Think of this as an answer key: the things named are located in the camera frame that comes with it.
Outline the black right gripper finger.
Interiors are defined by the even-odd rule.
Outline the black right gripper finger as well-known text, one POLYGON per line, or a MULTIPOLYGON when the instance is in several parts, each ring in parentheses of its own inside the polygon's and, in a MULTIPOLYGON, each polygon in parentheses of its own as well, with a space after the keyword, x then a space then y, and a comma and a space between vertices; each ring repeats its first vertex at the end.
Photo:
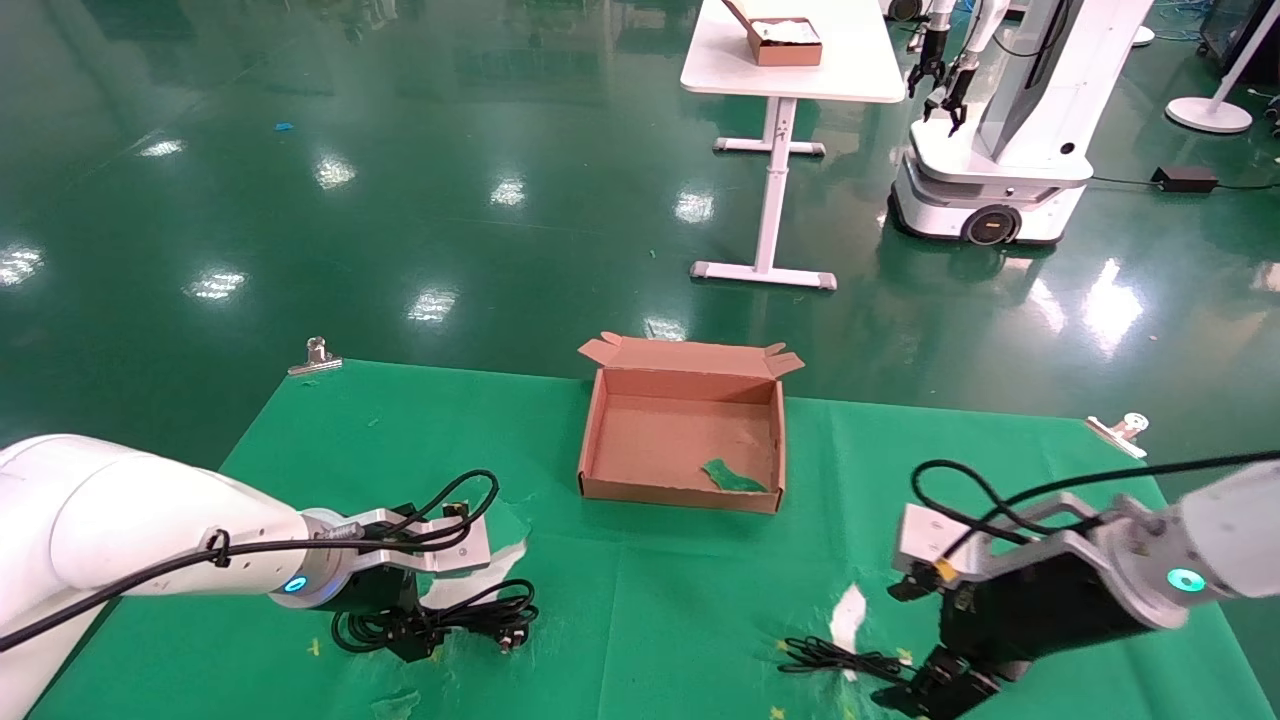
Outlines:
POLYGON ((987 700, 1001 685, 979 673, 948 648, 933 648, 906 689, 905 714, 909 717, 960 719, 987 700))
POLYGON ((910 680, 895 682, 891 685, 874 691, 870 700, 881 706, 902 715, 929 715, 931 694, 936 683, 929 678, 913 678, 910 680))

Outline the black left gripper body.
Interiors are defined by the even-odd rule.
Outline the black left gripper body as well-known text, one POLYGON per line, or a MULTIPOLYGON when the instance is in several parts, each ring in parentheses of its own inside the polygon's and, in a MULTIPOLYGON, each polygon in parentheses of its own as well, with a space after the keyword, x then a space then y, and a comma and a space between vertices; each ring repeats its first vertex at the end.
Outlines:
POLYGON ((415 573, 403 568, 370 568, 352 574, 337 592, 337 643, 425 641, 415 573))

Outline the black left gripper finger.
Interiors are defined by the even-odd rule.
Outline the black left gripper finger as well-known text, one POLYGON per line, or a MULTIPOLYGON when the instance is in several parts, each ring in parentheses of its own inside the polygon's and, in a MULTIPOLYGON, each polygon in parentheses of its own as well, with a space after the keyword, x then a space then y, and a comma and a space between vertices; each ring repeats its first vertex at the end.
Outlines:
POLYGON ((442 644, 442 630, 430 618, 393 618, 385 648, 406 664, 430 659, 442 644))

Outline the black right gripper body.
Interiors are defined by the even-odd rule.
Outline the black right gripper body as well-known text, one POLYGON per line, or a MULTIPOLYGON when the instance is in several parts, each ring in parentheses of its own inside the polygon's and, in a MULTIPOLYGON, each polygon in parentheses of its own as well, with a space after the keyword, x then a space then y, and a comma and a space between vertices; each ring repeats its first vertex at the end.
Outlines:
POLYGON ((1076 553, 1060 553, 943 593, 938 656, 1015 682, 1051 655, 1151 633, 1076 553))

